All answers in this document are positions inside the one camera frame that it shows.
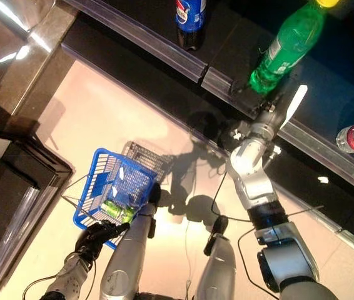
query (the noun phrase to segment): black cable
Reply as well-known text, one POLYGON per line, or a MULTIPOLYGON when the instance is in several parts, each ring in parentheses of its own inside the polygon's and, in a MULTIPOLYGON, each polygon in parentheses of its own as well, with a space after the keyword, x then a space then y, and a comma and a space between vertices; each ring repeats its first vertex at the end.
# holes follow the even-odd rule
POLYGON ((302 210, 302 211, 294 212, 294 213, 289 214, 289 215, 287 215, 287 216, 290 217, 290 216, 294 216, 294 215, 296 215, 296 214, 305 213, 305 212, 307 212, 307 211, 314 211, 314 210, 317 210, 317 209, 321 209, 321 208, 323 208, 323 207, 325 207, 325 206, 324 206, 324 205, 319 205, 319 206, 311 207, 311 208, 308 208, 308 209, 304 209, 304 210, 302 210))
POLYGON ((94 278, 92 278, 91 288, 89 289, 88 295, 86 296, 85 300, 88 300, 88 297, 91 294, 92 288, 94 287, 95 276, 96 276, 96 261, 94 261, 94 278))
POLYGON ((32 283, 30 283, 24 290, 23 292, 23 296, 21 297, 22 300, 26 300, 26 294, 27 294, 27 291, 29 290, 29 288, 37 283, 40 283, 41 281, 45 281, 45 280, 50 280, 50 279, 53 279, 53 278, 56 278, 58 274, 56 273, 55 275, 52 275, 52 276, 48 276, 48 277, 45 277, 45 278, 41 278, 41 279, 37 279, 35 281, 33 281, 32 283))
POLYGON ((252 231, 254 231, 254 230, 255 230, 255 229, 252 228, 251 230, 245 232, 242 236, 240 236, 240 238, 239 238, 238 241, 237 241, 238 250, 239 250, 239 252, 240 252, 240 256, 241 256, 241 259, 242 259, 242 263, 243 263, 243 265, 244 265, 246 277, 248 278, 248 280, 250 281, 250 283, 252 283, 254 286, 256 286, 257 288, 261 289, 261 290, 264 291, 265 293, 269 294, 271 297, 273 297, 273 298, 275 298, 275 299, 278 300, 278 298, 277 298, 275 295, 273 295, 271 292, 267 291, 266 289, 264 289, 264 288, 261 287, 260 285, 258 285, 258 284, 256 284, 255 282, 253 282, 252 279, 250 278, 250 275, 249 275, 248 270, 247 270, 247 268, 246 268, 246 264, 245 264, 245 260, 244 260, 244 255, 242 254, 242 250, 241 250, 241 247, 240 247, 240 241, 242 240, 242 238, 243 238, 244 236, 246 236, 248 233, 250 233, 250 232, 252 232, 252 231))
MULTIPOLYGON (((221 214, 218 213, 218 212, 216 212, 213 208, 214 208, 214 206, 215 206, 217 195, 219 194, 220 188, 221 188, 221 186, 223 185, 223 182, 224 182, 224 180, 225 180, 225 178, 226 178, 226 175, 227 175, 227 172, 225 172, 225 174, 224 174, 224 176, 223 176, 223 179, 221 180, 220 185, 219 185, 219 187, 217 188, 217 192, 216 192, 216 194, 215 194, 215 197, 213 198, 212 206, 211 206, 211 208, 210 208, 211 212, 212 212, 213 214, 219 216, 219 217, 221 216, 221 214)), ((226 217, 227 217, 229 220, 234 220, 234 221, 239 221, 239 222, 251 222, 250 220, 237 219, 236 217, 229 217, 229 216, 226 216, 226 217)))

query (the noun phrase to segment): pepsi bottle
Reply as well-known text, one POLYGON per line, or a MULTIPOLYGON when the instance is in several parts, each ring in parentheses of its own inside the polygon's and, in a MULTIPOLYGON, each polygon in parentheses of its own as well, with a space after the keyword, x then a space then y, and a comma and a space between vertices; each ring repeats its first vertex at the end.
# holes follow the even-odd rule
POLYGON ((206 0, 176 0, 178 44, 185 50, 197 50, 202 45, 206 0))

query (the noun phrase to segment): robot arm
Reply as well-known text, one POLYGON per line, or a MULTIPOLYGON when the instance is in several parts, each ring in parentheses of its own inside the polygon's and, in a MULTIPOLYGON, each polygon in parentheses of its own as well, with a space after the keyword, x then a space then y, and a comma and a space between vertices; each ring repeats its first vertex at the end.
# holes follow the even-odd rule
POLYGON ((316 283, 319 273, 315 259, 295 224, 288 221, 262 166, 262 155, 270 141, 305 93, 306 86, 300 86, 292 101, 283 100, 278 107, 270 105, 262 111, 251 125, 249 135, 231 153, 227 171, 256 229, 259 244, 266 246, 258 253, 258 261, 269 289, 280 292, 281 299, 303 299, 302 294, 295 292, 303 289, 307 289, 309 299, 336 299, 332 292, 316 283))
POLYGON ((103 243, 118 237, 127 229, 128 223, 116 226, 104 220, 84 230, 77 240, 75 251, 66 257, 62 270, 41 300, 78 300, 81 286, 98 258, 103 243))

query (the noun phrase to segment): green item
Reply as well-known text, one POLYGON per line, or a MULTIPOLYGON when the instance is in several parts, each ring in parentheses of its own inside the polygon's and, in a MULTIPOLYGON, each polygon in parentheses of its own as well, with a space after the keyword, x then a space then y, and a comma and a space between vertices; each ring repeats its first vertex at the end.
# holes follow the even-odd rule
POLYGON ((122 223, 130 223, 135 214, 135 210, 131 207, 126 207, 123 209, 123 215, 121 216, 122 223))
POLYGON ((101 209, 105 211, 109 216, 112 218, 117 219, 121 211, 123 210, 121 207, 117 206, 115 203, 106 200, 104 203, 101 204, 101 209))
POLYGON ((283 23, 262 62, 251 74, 249 84, 256 92, 267 94, 274 89, 316 44, 327 12, 327 4, 319 2, 311 0, 283 23))

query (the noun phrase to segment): item in basket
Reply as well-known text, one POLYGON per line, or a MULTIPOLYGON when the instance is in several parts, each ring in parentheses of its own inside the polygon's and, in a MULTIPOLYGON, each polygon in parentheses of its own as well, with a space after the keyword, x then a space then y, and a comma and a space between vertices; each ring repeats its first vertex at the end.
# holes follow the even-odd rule
POLYGON ((109 200, 106 200, 104 203, 102 203, 101 209, 105 211, 109 216, 115 219, 120 216, 121 211, 123 210, 121 207, 115 205, 115 203, 109 200))
POLYGON ((130 223, 135 214, 135 210, 131 207, 126 207, 123 209, 123 215, 121 216, 122 223, 130 223))

